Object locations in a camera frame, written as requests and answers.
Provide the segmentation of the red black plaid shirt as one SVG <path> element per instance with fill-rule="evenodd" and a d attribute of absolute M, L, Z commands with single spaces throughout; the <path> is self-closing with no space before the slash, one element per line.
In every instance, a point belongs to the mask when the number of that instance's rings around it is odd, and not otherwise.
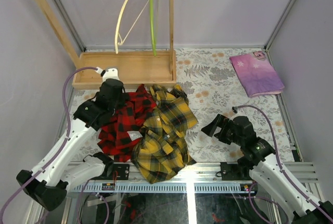
<path fill-rule="evenodd" d="M 143 124 L 156 107 L 144 84 L 135 92 L 125 93 L 125 98 L 125 106 L 116 111 L 98 136 L 101 151 L 117 162 L 131 159 L 133 148 L 144 136 Z"/>

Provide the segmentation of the yellow black plaid shirt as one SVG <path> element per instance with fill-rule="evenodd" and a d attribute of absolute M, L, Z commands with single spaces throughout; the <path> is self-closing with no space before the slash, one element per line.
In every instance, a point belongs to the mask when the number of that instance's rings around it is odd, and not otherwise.
<path fill-rule="evenodd" d="M 131 162 L 150 184 L 154 184 L 170 180 L 186 166 L 196 163 L 185 136 L 198 120 L 180 85 L 169 91 L 155 84 L 149 88 L 149 93 L 157 106 L 143 124 L 144 136 L 133 148 Z"/>

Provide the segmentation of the cream wooden hanger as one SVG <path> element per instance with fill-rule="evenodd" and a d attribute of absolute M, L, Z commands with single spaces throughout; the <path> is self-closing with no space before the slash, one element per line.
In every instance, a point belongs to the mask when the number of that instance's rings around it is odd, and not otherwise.
<path fill-rule="evenodd" d="M 150 0 L 145 0 L 143 6 L 138 9 L 134 8 L 134 0 L 124 0 L 119 11 L 114 33 L 114 50 L 116 54 L 119 53 L 120 47 L 124 45 L 132 33 L 149 2 Z"/>

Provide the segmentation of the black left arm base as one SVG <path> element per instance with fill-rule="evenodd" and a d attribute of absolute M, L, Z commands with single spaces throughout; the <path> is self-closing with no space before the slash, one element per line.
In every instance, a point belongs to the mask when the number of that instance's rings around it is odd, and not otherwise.
<path fill-rule="evenodd" d="M 130 174 L 129 164 L 107 165 L 101 177 L 110 180 L 128 180 Z"/>

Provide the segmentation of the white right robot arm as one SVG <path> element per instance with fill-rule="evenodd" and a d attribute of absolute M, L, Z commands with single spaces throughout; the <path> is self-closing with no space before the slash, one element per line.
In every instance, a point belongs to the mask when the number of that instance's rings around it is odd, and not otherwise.
<path fill-rule="evenodd" d="M 218 114 L 201 131 L 240 147 L 243 156 L 237 161 L 238 175 L 263 187 L 285 212 L 288 223 L 332 223 L 332 203 L 321 201 L 302 185 L 268 141 L 257 136 L 246 116 L 229 119 Z"/>

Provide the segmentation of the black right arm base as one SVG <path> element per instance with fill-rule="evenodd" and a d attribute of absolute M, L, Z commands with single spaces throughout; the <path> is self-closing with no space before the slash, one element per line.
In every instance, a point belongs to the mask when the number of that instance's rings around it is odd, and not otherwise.
<path fill-rule="evenodd" d="M 250 181 L 249 168 L 238 163 L 221 162 L 221 176 L 224 181 Z"/>

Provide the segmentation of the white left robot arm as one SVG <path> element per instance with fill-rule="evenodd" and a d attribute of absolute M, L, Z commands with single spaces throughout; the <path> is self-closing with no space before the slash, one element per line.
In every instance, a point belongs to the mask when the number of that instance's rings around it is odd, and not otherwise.
<path fill-rule="evenodd" d="M 47 211 L 53 211 L 69 191 L 83 182 L 97 177 L 111 178 L 114 161 L 103 152 L 89 155 L 76 168 L 68 169 L 68 165 L 85 141 L 109 123 L 124 102 L 123 82 L 106 79 L 95 96 L 77 108 L 70 120 L 70 129 L 49 153 L 32 170 L 18 173 L 16 179 L 24 192 Z"/>

